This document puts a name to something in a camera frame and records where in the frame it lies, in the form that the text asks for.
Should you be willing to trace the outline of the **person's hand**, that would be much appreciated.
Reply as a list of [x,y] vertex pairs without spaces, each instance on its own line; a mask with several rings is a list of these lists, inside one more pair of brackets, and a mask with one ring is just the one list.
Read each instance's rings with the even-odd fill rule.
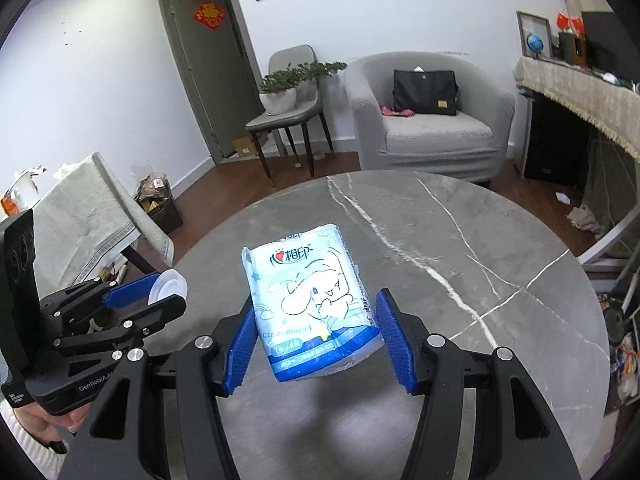
[[64,429],[70,434],[77,434],[92,408],[87,403],[76,410],[61,416],[53,416],[38,403],[31,403],[21,408],[14,408],[13,413],[20,425],[42,444],[62,440],[58,430]]

